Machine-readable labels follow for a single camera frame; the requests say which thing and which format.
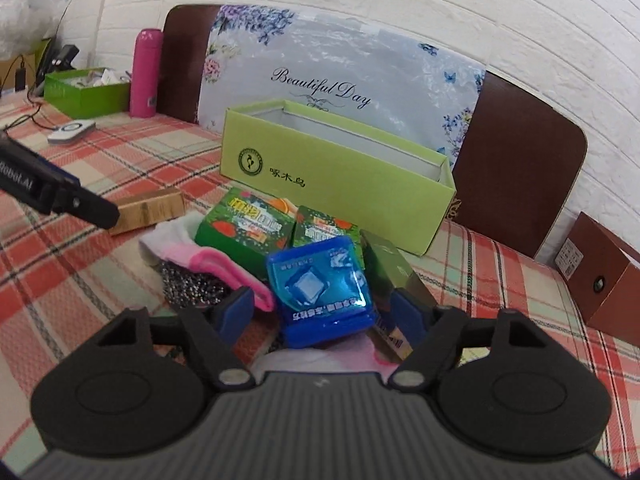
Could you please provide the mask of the tan wooden-look box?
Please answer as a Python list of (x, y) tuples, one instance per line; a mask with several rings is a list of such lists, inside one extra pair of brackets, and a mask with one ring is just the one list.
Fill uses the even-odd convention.
[(178, 188), (165, 188), (119, 198), (115, 205), (119, 211), (119, 218), (117, 223), (107, 230), (111, 236), (155, 226), (186, 213), (184, 198)]

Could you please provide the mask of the blue plastic gum box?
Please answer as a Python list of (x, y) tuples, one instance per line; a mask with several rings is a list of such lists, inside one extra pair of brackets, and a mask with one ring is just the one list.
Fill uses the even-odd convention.
[(369, 286), (348, 236), (275, 252), (266, 269), (288, 348), (323, 344), (375, 324)]

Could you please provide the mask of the white round charger device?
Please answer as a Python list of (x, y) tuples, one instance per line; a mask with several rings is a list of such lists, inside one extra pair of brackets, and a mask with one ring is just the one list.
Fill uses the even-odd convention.
[(77, 119), (56, 127), (47, 136), (49, 144), (67, 144), (79, 140), (96, 128), (96, 122), (90, 119)]

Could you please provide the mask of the pink thermos bottle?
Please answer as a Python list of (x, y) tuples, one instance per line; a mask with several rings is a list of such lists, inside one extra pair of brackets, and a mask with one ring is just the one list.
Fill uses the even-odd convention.
[(163, 39), (160, 29), (145, 28), (134, 43), (129, 103), (129, 114), (133, 118), (155, 115)]

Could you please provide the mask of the floral pillow Beautiful Day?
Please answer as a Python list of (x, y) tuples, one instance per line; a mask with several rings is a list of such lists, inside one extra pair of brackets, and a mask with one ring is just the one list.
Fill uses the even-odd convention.
[(485, 76), (462, 54), (354, 18), (225, 4), (207, 40), (196, 121), (219, 132), (229, 107), (288, 100), (456, 162)]

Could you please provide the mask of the brown open cardboard box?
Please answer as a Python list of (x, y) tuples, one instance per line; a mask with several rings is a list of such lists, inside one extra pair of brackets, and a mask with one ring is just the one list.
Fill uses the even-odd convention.
[(583, 212), (554, 258), (584, 323), (638, 346), (639, 252)]

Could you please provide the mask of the dark green slim box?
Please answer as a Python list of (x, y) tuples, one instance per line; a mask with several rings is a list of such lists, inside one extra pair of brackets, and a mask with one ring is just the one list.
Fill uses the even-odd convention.
[(403, 288), (424, 304), (437, 304), (437, 301), (391, 242), (367, 230), (361, 230), (360, 235), (364, 276), (378, 311), (375, 329), (396, 356), (403, 360), (411, 353), (411, 347), (390, 313), (390, 295), (396, 288)]

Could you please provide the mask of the dark brown headboard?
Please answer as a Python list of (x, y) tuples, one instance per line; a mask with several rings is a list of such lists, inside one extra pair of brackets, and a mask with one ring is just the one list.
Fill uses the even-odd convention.
[[(196, 121), (205, 45), (218, 6), (179, 4), (163, 27), (160, 113)], [(522, 254), (541, 250), (586, 158), (582, 129), (524, 89), (487, 73), (454, 166), (457, 223)]]

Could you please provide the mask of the black phone stand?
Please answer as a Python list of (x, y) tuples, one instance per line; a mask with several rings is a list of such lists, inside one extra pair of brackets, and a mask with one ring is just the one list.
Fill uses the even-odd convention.
[(44, 48), (43, 55), (36, 71), (36, 87), (42, 87), (47, 74), (66, 72), (73, 68), (72, 62), (79, 53), (74, 44), (64, 44), (62, 48), (55, 47), (52, 42)]

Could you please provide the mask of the metal scouring pad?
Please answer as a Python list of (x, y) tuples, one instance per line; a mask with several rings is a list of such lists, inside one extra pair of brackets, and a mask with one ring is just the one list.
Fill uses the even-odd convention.
[(165, 299), (174, 309), (213, 307), (232, 293), (215, 275), (192, 272), (169, 261), (160, 265), (160, 276)]

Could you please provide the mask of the large green cardboard box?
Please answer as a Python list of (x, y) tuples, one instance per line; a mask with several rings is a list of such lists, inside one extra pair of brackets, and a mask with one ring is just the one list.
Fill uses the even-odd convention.
[(456, 195), (447, 156), (292, 101), (228, 108), (221, 147), (225, 177), (355, 223), (418, 256)]

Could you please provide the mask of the green fruit candy box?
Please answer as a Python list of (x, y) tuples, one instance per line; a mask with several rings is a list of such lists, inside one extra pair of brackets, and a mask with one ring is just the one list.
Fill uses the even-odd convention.
[(268, 280), (267, 257), (290, 246), (294, 220), (258, 196), (230, 188), (205, 215), (195, 243), (224, 252), (261, 281)]

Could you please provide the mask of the green box with items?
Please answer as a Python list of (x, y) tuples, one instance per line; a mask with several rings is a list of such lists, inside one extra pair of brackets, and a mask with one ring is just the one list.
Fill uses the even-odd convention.
[(44, 100), (72, 119), (93, 119), (129, 110), (130, 83), (78, 86), (91, 70), (66, 70), (47, 74)]

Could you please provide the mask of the plaid bed sheet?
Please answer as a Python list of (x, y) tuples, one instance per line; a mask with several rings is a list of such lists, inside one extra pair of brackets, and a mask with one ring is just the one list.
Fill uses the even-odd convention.
[[(209, 210), (230, 182), (219, 171), (220, 137), (175, 118), (106, 116), (77, 142), (52, 145), (65, 122), (49, 105), (14, 94), (1, 101), (11, 136), (111, 200), (178, 188), (191, 210)], [(612, 414), (598, 455), (620, 474), (639, 465), (639, 351), (585, 326), (562, 276), (490, 238), (444, 222), (410, 264), (443, 304), (490, 318), (527, 314), (608, 388)], [(15, 471), (44, 450), (29, 399), (42, 376), (121, 310), (165, 310), (160, 276), (136, 234), (111, 236), (70, 216), (43, 217), (1, 200), (1, 457)]]

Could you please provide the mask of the white pink sock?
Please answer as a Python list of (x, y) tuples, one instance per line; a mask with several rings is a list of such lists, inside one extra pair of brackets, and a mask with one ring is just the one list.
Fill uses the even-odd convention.
[(182, 217), (160, 222), (139, 238), (139, 250), (148, 266), (170, 262), (193, 273), (212, 274), (232, 290), (247, 286), (254, 292), (255, 307), (272, 312), (276, 304), (271, 290), (253, 274), (220, 250), (200, 246), (194, 237), (204, 214), (190, 211)]

